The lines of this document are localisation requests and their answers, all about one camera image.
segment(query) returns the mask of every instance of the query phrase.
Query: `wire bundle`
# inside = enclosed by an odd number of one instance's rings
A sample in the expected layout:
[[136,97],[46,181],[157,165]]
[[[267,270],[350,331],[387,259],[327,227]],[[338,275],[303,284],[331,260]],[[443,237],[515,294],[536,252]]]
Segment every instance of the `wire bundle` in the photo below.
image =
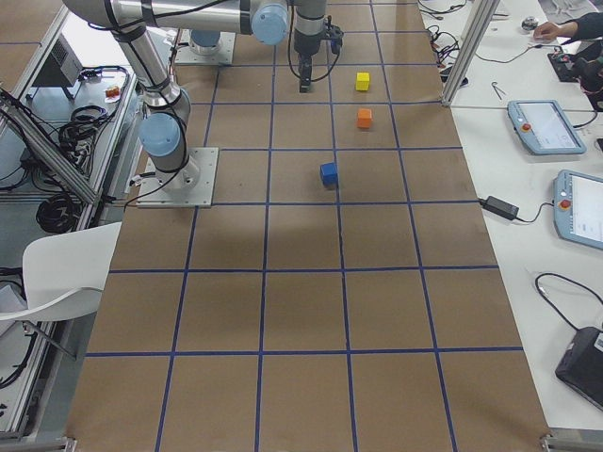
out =
[[[440,31],[440,27],[438,25],[430,25],[427,27],[427,31],[430,34],[430,45],[432,46],[432,50],[435,53],[435,59],[438,66],[442,67],[445,65],[445,61],[450,59],[455,59],[456,56],[453,54],[455,52],[459,52],[461,50],[461,45],[459,44],[459,40],[457,40],[453,35],[448,33],[447,31]],[[437,41],[442,36],[448,36],[452,39],[452,44],[439,46]]]

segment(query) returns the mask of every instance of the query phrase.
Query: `small cube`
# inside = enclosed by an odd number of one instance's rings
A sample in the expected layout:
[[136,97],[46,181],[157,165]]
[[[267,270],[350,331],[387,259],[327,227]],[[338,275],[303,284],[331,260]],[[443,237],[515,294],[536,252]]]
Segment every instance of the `small cube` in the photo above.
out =
[[324,186],[337,184],[337,165],[335,162],[320,165],[320,179]]
[[370,73],[356,73],[356,90],[368,91],[370,85]]
[[373,124],[373,112],[370,108],[358,108],[356,126],[359,129],[369,129]]

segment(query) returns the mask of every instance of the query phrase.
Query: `yellow cube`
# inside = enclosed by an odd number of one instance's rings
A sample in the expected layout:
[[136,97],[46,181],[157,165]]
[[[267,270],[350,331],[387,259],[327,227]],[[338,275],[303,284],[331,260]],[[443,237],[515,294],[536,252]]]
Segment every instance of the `yellow cube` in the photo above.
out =
[[370,85],[370,73],[356,73],[356,90],[368,91]]

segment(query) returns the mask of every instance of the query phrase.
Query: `grid square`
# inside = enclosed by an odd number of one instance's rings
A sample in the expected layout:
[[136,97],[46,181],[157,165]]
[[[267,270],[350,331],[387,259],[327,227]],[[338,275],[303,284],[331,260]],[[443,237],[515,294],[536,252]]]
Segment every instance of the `grid square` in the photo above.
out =
[[[341,57],[337,64],[381,64],[381,54],[375,33],[353,33],[344,30]],[[337,66],[332,75],[343,66]]]
[[155,450],[169,362],[167,357],[87,358],[65,434],[87,452],[115,450],[115,444]]
[[[322,67],[316,69],[318,73],[322,70]],[[313,83],[310,92],[300,92],[300,80],[291,73],[288,66],[275,67],[274,73],[274,102],[292,104],[329,102],[327,80]]]
[[254,356],[176,358],[160,450],[253,450],[256,386]]
[[328,105],[275,105],[272,146],[331,149],[331,123],[331,108]]
[[209,105],[191,105],[189,126],[187,127],[187,145],[204,146],[207,122],[209,121]]
[[375,31],[370,5],[329,5],[327,14],[346,31]]
[[[356,73],[370,73],[368,91],[355,89]],[[383,70],[376,66],[341,66],[331,73],[333,102],[371,104],[388,101]]]
[[449,108],[440,103],[394,105],[399,144],[403,148],[460,148]]
[[3,0],[0,42],[40,42],[62,7],[60,0],[44,0],[43,6],[37,0]]
[[209,146],[267,149],[270,105],[214,105]]
[[14,90],[29,60],[39,48],[39,44],[0,44],[0,53],[5,61],[0,65],[0,82],[3,89]]
[[359,450],[452,450],[431,353],[356,355],[352,368]]
[[192,103],[212,101],[217,77],[218,68],[213,66],[176,66],[176,81]]
[[270,273],[264,350],[346,348],[341,275]]
[[397,151],[340,151],[337,168],[342,202],[406,200]]
[[216,86],[217,103],[243,104],[272,100],[272,68],[225,66]]
[[268,151],[220,151],[214,202],[265,202]]
[[460,451],[542,450],[549,432],[523,352],[444,353],[441,360]]
[[471,204],[413,207],[424,266],[494,266],[497,259],[481,208]]
[[273,45],[263,44],[253,35],[237,34],[235,52],[233,53],[233,65],[271,66],[274,61],[274,47]]
[[261,302],[258,273],[188,274],[178,350],[257,350]]
[[351,452],[345,356],[267,356],[260,451]]
[[353,349],[433,347],[418,271],[348,272],[346,286]]
[[423,31],[425,24],[416,5],[374,5],[375,23],[383,31]]
[[272,205],[269,268],[340,268],[337,211],[331,205]]
[[433,270],[425,276],[439,347],[521,347],[497,269]]
[[337,149],[396,148],[392,114],[388,105],[362,105],[370,108],[373,123],[370,129],[356,127],[359,105],[335,105],[335,145]]
[[109,275],[88,351],[170,351],[182,279],[181,273]]
[[385,66],[392,102],[434,102],[442,97],[442,81],[430,66]]
[[261,269],[266,207],[216,205],[200,210],[190,268]]
[[333,151],[272,152],[270,202],[334,202],[320,181],[320,165],[333,161]]
[[426,31],[416,33],[379,33],[384,64],[432,64],[435,55]]
[[411,200],[477,199],[462,150],[408,151],[402,153],[402,159]]
[[[111,268],[184,268],[194,213],[194,209],[184,208],[126,209]],[[170,233],[157,240],[157,229],[142,228],[142,224],[161,225],[163,231]]]
[[347,205],[341,222],[346,268],[417,265],[408,206]]

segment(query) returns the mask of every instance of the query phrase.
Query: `person's arm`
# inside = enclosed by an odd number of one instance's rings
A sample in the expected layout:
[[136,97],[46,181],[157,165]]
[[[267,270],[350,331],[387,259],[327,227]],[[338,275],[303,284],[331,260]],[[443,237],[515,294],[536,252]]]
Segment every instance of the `person's arm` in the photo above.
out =
[[536,40],[554,40],[571,38],[575,40],[591,40],[603,36],[603,13],[589,12],[564,24],[546,22],[534,30]]

